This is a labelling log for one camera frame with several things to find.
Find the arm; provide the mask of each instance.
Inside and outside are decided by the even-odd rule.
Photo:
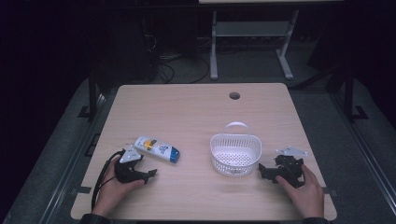
[[[328,223],[324,218],[324,194],[315,175],[302,165],[304,175],[304,185],[299,188],[291,186],[281,176],[276,177],[276,181],[287,192],[294,206],[304,218],[304,224]]]
[[[115,158],[109,164],[104,176],[104,185],[100,188],[96,206],[90,214],[82,217],[80,224],[109,224],[107,219],[111,211],[122,201],[122,199],[132,190],[143,186],[144,180],[136,180],[131,183],[121,184],[114,173],[114,164],[118,158]]]

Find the person's right hand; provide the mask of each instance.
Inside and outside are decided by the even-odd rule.
[[[324,217],[324,194],[315,175],[302,165],[304,185],[295,189],[281,176],[276,177],[279,185],[288,193],[294,206],[303,218]]]

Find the black sleeve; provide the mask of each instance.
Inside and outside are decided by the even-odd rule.
[[[303,220],[303,224],[329,224],[323,217],[308,217]]]
[[[79,224],[110,224],[110,220],[95,214],[85,214]]]

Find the blue bottle cap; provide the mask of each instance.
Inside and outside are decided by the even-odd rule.
[[[171,157],[169,158],[169,161],[172,163],[177,163],[179,157],[180,157],[180,152],[174,147],[172,147]]]

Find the wooden table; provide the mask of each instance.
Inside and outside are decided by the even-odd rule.
[[[230,98],[238,92],[240,99]],[[210,139],[232,121],[246,123],[262,141],[259,163],[275,167],[276,149],[294,146],[308,152],[304,163],[325,182],[283,84],[194,84],[122,86],[108,115],[82,187],[93,188],[110,155],[148,135],[180,150],[176,164],[147,155],[135,167],[158,169],[148,184],[133,191],[112,218],[134,220],[295,220],[301,219],[285,191],[258,169],[232,178],[211,164]],[[90,194],[79,193],[71,216],[91,212]],[[329,195],[325,217],[336,218]]]

